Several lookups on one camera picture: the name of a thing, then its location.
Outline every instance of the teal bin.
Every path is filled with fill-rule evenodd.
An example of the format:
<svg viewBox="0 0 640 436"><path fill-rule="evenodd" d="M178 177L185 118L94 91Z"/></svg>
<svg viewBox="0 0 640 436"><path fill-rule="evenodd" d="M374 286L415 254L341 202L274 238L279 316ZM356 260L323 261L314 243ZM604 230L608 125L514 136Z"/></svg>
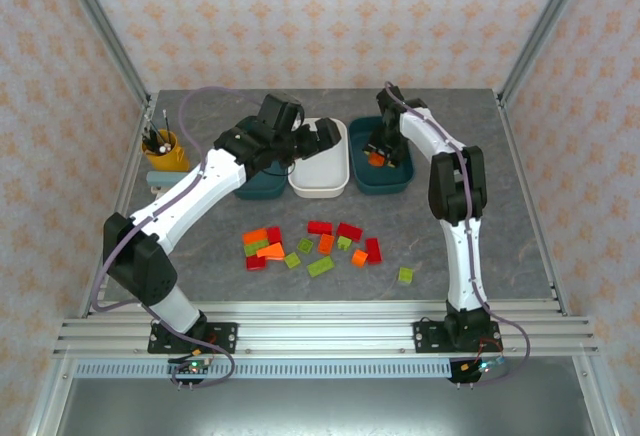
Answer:
<svg viewBox="0 0 640 436"><path fill-rule="evenodd" d="M400 193L407 189L414 174L411 153L396 168L378 168L369 164L362 149L369 141L371 132L380 124L381 116L369 116L358 118L349 125L349 155L353 175L358 189L369 196Z"/></svg>
<svg viewBox="0 0 640 436"><path fill-rule="evenodd" d="M266 171L269 174L266 172L256 174L236 189L234 194L240 199L253 201L276 199L282 196L287 186L288 169L281 168L278 162L274 162Z"/></svg>

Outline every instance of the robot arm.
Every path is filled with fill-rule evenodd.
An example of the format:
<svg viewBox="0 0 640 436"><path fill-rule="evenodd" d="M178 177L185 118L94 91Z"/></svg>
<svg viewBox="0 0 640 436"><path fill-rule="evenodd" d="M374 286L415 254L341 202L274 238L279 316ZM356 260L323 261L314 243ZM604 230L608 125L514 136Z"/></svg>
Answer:
<svg viewBox="0 0 640 436"><path fill-rule="evenodd" d="M300 103L284 93L265 97L257 116L249 116L214 142L203 163L164 196L131 218L114 213L104 225L104 259L136 226L142 226L117 256L109 275L175 331L202 340L205 316L177 285L168 255L185 232L220 199L274 161L289 166L340 141L330 119L304 122Z"/></svg>
<svg viewBox="0 0 640 436"><path fill-rule="evenodd" d="M434 329L434 333L442 329L453 350L477 351L479 341L482 338L492 338L496 328L484 308L486 296L480 273L478 237L482 209L487 203L482 151L475 146L467 147L449 135L435 121L423 101L405 101L397 86L389 89L393 97L386 90L377 95L382 124L373 131L364 151L382 156L385 164L395 167L408 155L407 141L411 140L429 161L429 206L444 231L450 278L447 316L442 328ZM406 106L417 114L408 112ZM462 168L454 148L462 153L469 179L472 205L469 219L471 251L464 224L467 201ZM477 295L473 288L474 282L478 289ZM446 346L441 344L442 334L432 336L432 341L438 340L438 344L433 345L434 350L442 351L443 346Z"/></svg>

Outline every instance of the pen holder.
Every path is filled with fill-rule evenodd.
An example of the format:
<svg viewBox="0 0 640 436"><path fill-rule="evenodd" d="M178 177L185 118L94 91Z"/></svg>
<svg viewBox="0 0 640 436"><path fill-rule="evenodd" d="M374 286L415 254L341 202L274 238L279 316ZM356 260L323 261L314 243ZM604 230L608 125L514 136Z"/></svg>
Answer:
<svg viewBox="0 0 640 436"><path fill-rule="evenodd" d="M158 129L160 135L167 141L166 129ZM152 166L158 171L189 171L189 158L184 152L184 148L178 143L178 138L175 133L171 131L171 151L167 154L157 156L155 154L149 154L147 151L149 148L144 143L141 143L142 152L147 157Z"/></svg>

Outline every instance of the gray table surface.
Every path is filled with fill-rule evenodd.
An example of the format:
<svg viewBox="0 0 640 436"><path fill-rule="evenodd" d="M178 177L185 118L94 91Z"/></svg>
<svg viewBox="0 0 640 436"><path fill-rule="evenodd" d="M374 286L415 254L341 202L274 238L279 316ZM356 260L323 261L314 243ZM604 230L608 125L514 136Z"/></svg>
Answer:
<svg viewBox="0 0 640 436"><path fill-rule="evenodd" d="M350 121L379 114L376 89L287 90L304 105L307 117ZM172 130L186 146L192 166L197 153L178 131L177 110L186 91L161 91L154 114L160 126L166 109ZM266 90L248 90L258 100ZM489 299L548 298L549 283L509 150L506 135L490 90L403 90L405 97L421 97L435 118L459 141L478 145L484 152L488 204L480 231L482 277ZM208 92L189 103L185 124L204 148L257 107L235 95ZM332 300L441 300L447 296L449 276L444 236L429 210L429 165L411 148L415 178L396 195L365 196L353 175L344 193L335 199L309 200L287 186L272 201L242 201L225 197L193 225L170 258L179 283L197 301L332 301ZM129 214L153 201L145 177L151 170L142 158L129 204ZM310 278L305 266L319 259L315 251L300 254L303 265L293 270L271 262L265 271L248 272L242 234L256 228L280 226L287 253L307 237L309 220L341 221L362 227L365 237L377 237L384 262L356 268L351 251L334 249L336 268ZM414 270L411 285L397 283L398 269ZM106 300L121 300L126 293L109 281Z"/></svg>

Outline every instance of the lime green block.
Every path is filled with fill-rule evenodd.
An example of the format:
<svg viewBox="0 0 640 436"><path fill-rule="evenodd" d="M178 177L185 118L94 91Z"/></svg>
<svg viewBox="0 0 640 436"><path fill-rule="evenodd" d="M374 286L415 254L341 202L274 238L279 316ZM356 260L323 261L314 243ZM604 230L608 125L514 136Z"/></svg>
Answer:
<svg viewBox="0 0 640 436"><path fill-rule="evenodd" d="M402 284L411 284L411 281L413 281L413 269L400 268L398 282Z"/></svg>
<svg viewBox="0 0 640 436"><path fill-rule="evenodd" d="M286 258L284 258L284 262L289 269L293 269L296 266L298 266L302 261L300 261L300 258L296 253L291 253L287 255Z"/></svg>
<svg viewBox="0 0 640 436"><path fill-rule="evenodd" d="M303 238L298 243L298 251L302 251L305 254L309 254L311 248L313 248L313 241L309 241L308 239Z"/></svg>
<svg viewBox="0 0 640 436"><path fill-rule="evenodd" d="M333 264L331 256L325 256L324 258L319 259L315 263L311 263L309 266L307 266L307 270L309 271L311 277L315 278L316 276L320 276L322 273L326 273L334 267L335 265Z"/></svg>
<svg viewBox="0 0 640 436"><path fill-rule="evenodd" d="M349 246L351 246L351 240L349 238L345 238L344 236L338 238L338 249L347 251Z"/></svg>
<svg viewBox="0 0 640 436"><path fill-rule="evenodd" d="M258 252L259 249L266 248L269 246L269 241L263 239L262 241L256 241L255 243L247 244L244 247L244 254L247 256L253 256Z"/></svg>

